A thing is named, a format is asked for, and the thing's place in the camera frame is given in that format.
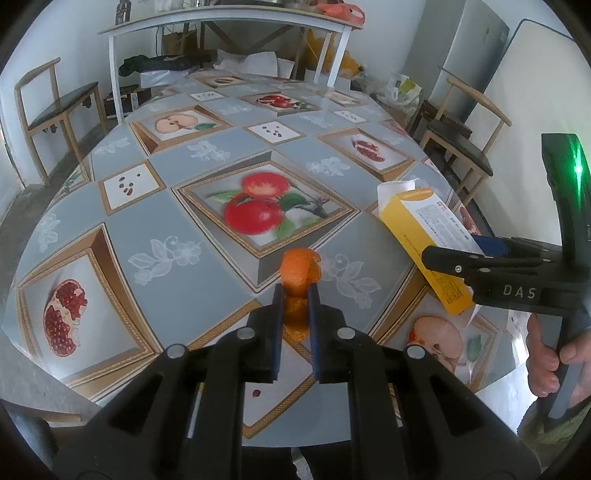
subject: chair seat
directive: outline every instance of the chair seat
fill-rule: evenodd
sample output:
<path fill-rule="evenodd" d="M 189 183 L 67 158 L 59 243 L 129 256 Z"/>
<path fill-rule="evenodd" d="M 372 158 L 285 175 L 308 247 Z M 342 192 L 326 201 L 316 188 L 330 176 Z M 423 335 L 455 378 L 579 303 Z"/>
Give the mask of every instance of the chair seat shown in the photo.
<path fill-rule="evenodd" d="M 33 130 L 39 125 L 51 120 L 52 118 L 55 118 L 57 115 L 65 112 L 70 107 L 79 103 L 82 99 L 87 97 L 92 89 L 98 84 L 99 82 L 89 83 L 88 85 L 84 85 L 83 87 L 77 88 L 76 90 L 73 90 L 64 96 L 59 97 L 49 107 L 43 110 L 43 112 L 37 118 L 35 118 L 35 120 L 33 120 L 31 125 L 29 125 L 29 130 Z"/>
<path fill-rule="evenodd" d="M 427 128 L 434 134 L 440 136 L 452 147 L 457 148 L 462 155 L 467 156 L 480 169 L 482 169 L 482 171 L 492 177 L 492 167 L 487 156 L 484 155 L 482 150 L 478 149 L 476 145 L 463 137 L 457 129 L 441 120 L 433 120 L 429 122 Z"/>

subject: flower pattern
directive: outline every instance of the flower pattern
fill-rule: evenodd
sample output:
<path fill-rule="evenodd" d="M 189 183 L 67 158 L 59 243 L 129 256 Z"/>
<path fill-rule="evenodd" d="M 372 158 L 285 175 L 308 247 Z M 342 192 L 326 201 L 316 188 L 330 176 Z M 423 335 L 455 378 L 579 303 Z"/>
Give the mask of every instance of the flower pattern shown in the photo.
<path fill-rule="evenodd" d="M 344 177 L 343 170 L 349 170 L 347 164 L 341 162 L 337 157 L 323 158 L 319 162 L 312 161 L 306 163 L 306 168 L 311 173 L 324 173 L 327 177 Z"/>
<path fill-rule="evenodd" d="M 150 244 L 153 256 L 139 253 L 128 260 L 139 269 L 134 275 L 134 280 L 143 286 L 155 277 L 163 277 L 168 274 L 172 270 L 173 263 L 179 267 L 194 265 L 199 261 L 199 255 L 201 255 L 200 244 L 195 244 L 195 242 L 181 243 L 176 236 L 169 236 L 164 242 L 152 239 Z"/>
<path fill-rule="evenodd" d="M 189 145 L 187 148 L 195 152 L 191 155 L 191 158 L 200 158 L 201 161 L 226 161 L 230 158 L 230 152 L 218 150 L 215 145 L 207 140 L 203 140 L 196 145 Z"/>
<path fill-rule="evenodd" d="M 384 135 L 384 141 L 395 147 L 396 145 L 400 145 L 402 142 L 404 142 L 404 137 L 397 134 L 388 134 Z"/>
<path fill-rule="evenodd" d="M 248 105 L 230 105 L 225 108 L 220 108 L 222 115 L 233 115 L 240 112 L 250 112 L 252 108 Z"/>
<path fill-rule="evenodd" d="M 317 115 L 312 115 L 310 113 L 302 113 L 300 115 L 304 120 L 308 120 L 309 122 L 317 125 L 320 128 L 330 128 L 332 127 L 332 124 L 326 122 L 325 120 L 322 120 L 321 118 L 319 118 Z"/>
<path fill-rule="evenodd" d="M 117 148 L 125 148 L 129 145 L 129 141 L 127 137 L 120 138 L 111 142 L 108 145 L 101 145 L 100 147 L 96 147 L 94 153 L 96 155 L 105 155 L 106 153 L 115 153 Z"/>
<path fill-rule="evenodd" d="M 341 295 L 354 299 L 360 309 L 368 309 L 373 302 L 369 294 L 382 290 L 382 286 L 370 277 L 357 278 L 362 268 L 363 262 L 350 262 L 343 254 L 320 261 L 322 280 L 335 280 L 336 289 Z"/>
<path fill-rule="evenodd" d="M 55 213 L 49 213 L 42 218 L 39 222 L 39 252 L 43 253 L 47 251 L 49 244 L 54 244 L 59 240 L 57 232 L 54 232 L 54 228 L 61 223 L 61 220 L 57 220 Z"/>

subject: clothes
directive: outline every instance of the clothes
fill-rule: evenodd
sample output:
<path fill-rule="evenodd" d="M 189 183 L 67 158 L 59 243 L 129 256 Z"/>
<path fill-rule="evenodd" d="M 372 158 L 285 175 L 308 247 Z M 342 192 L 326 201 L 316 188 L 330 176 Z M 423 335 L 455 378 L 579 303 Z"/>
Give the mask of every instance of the clothes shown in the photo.
<path fill-rule="evenodd" d="M 583 408 L 578 415 L 564 422 L 549 432 L 544 431 L 544 423 L 538 416 L 537 402 L 525 412 L 517 435 L 538 456 L 543 469 L 550 466 L 564 450 L 575 432 L 587 416 L 591 404 Z"/>

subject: concrete floor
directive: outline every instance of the concrete floor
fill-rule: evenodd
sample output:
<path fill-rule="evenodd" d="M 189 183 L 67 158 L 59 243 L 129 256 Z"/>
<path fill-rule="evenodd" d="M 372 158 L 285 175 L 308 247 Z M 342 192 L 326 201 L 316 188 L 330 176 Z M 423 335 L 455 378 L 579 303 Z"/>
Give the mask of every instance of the concrete floor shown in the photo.
<path fill-rule="evenodd" d="M 80 142 L 83 155 L 103 138 L 100 127 L 92 129 Z M 35 226 L 52 198 L 77 166 L 72 152 L 51 172 L 48 187 L 30 186 L 15 199 L 0 225 L 0 312 L 4 311 L 12 278 Z M 17 350 L 0 329 L 0 398 L 40 410 L 77 413 L 88 421 L 100 407 L 81 397 L 36 366 Z"/>

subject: white table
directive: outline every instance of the white table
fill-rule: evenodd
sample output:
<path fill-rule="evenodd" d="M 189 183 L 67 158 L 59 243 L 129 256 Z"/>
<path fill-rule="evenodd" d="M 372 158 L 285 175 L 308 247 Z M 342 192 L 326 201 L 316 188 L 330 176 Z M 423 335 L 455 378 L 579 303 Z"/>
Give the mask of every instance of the white table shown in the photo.
<path fill-rule="evenodd" d="M 108 28 L 99 32 L 99 35 L 109 36 L 109 61 L 111 64 L 111 85 L 113 87 L 113 97 L 115 99 L 115 111 L 119 123 L 124 121 L 123 106 L 121 105 L 121 94 L 119 93 L 119 63 L 115 52 L 115 37 L 129 32 L 146 30 L 148 28 L 161 28 L 164 25 L 186 23 L 192 21 L 213 21 L 213 20 L 255 20 L 261 22 L 281 23 L 287 25 L 297 25 L 299 27 L 318 28 L 326 30 L 324 44 L 320 53 L 318 67 L 314 75 L 314 82 L 318 83 L 320 72 L 326 51 L 328 50 L 330 38 L 333 33 L 340 34 L 339 44 L 336 49 L 335 59 L 328 78 L 328 87 L 335 86 L 335 81 L 339 73 L 339 67 L 345 55 L 345 48 L 349 42 L 349 36 L 352 30 L 359 27 L 350 22 L 330 18 L 303 10 L 295 10 L 277 7 L 261 7 L 257 5 L 215 5 L 213 7 L 198 7 L 173 10 L 152 17 L 143 18 L 127 22 L 115 27 Z"/>

